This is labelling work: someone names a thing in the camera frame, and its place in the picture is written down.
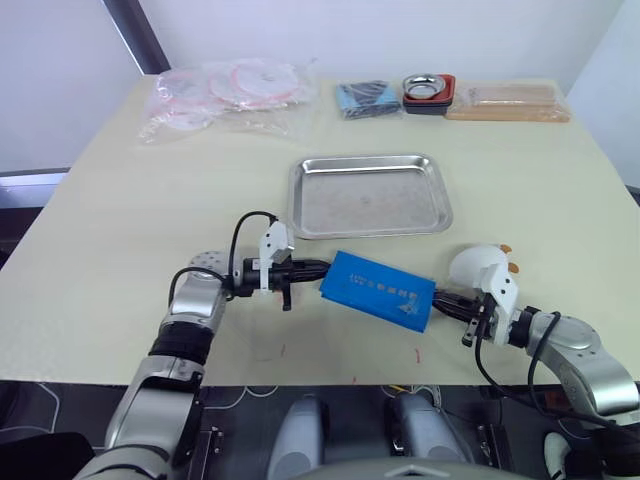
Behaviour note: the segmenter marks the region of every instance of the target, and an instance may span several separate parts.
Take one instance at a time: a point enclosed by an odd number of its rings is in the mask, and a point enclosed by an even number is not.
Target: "metal robot arm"
[[[189,274],[111,419],[107,450],[76,479],[171,479],[188,463],[200,428],[203,366],[226,295],[217,278]]]
[[[476,300],[454,295],[451,298],[457,302],[451,312],[444,305],[445,313],[458,313],[456,318],[469,322],[463,337],[465,345],[470,346],[477,335],[477,318],[485,315],[490,321],[489,341],[534,354],[553,315],[533,307],[515,307],[518,286],[502,250],[493,245],[464,250],[451,263],[450,277],[483,294]],[[540,361],[558,377],[577,412],[615,420],[619,425],[640,422],[640,396],[631,375],[605,350],[589,324],[562,316],[544,345]]]
[[[92,459],[76,480],[171,480],[179,476],[191,459],[200,429],[198,392],[228,296],[279,290],[283,310],[289,310],[291,283],[326,274],[328,263],[292,260],[292,250],[286,227],[274,221],[262,237],[260,258],[242,261],[233,279],[188,273],[111,419],[105,452]],[[226,261],[221,252],[205,252],[192,260],[191,267],[214,271],[222,278],[220,266]]]

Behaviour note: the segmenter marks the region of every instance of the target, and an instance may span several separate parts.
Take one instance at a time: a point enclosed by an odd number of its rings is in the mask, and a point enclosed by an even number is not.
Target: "blue cloth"
[[[379,80],[340,84],[336,98],[345,119],[386,115],[402,108],[391,85]]]
[[[328,300],[424,332],[435,288],[426,278],[339,251],[320,291]]]

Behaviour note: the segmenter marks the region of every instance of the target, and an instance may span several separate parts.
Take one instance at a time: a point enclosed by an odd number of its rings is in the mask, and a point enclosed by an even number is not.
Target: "white wall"
[[[640,188],[640,1],[624,2],[568,100],[622,180]]]
[[[0,172],[70,166],[140,77],[99,0],[0,2]]]
[[[142,0],[172,66],[318,59],[341,77],[543,76],[565,92],[621,0]]]

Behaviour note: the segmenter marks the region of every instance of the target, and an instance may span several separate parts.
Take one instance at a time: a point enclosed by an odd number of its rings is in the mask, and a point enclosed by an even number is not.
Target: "metal tray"
[[[291,170],[289,221],[301,238],[435,233],[452,220],[425,155],[309,158]]]

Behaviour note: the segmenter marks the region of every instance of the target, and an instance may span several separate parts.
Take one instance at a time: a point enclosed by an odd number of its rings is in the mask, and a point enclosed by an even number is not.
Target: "clear plastic bag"
[[[543,83],[463,83],[456,87],[449,120],[568,122],[562,94]]]
[[[318,89],[307,68],[269,59],[213,62],[158,75],[138,137],[176,140],[209,125],[304,140]]]

